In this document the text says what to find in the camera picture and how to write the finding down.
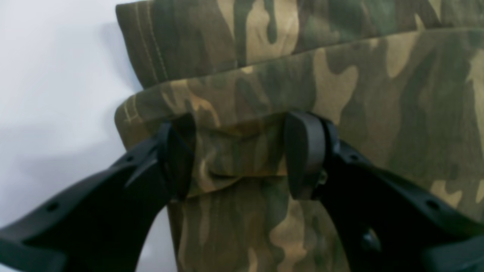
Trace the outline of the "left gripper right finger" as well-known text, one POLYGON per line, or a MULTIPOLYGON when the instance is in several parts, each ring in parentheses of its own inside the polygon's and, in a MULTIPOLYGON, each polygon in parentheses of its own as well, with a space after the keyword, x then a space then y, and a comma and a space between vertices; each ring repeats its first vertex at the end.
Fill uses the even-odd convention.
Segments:
POLYGON ((483 271, 482 224, 372 165, 328 119, 287 113, 284 147, 292 198, 325 207, 351 271, 483 271))

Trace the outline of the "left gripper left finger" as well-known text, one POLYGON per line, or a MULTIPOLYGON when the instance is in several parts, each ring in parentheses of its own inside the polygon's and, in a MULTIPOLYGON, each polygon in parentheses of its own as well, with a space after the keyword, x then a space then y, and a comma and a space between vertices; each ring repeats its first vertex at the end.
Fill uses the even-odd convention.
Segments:
POLYGON ((1 229, 1 264, 21 272, 134 272, 159 212, 189 192, 195 160, 192 114, 108 169, 47 200, 1 229))

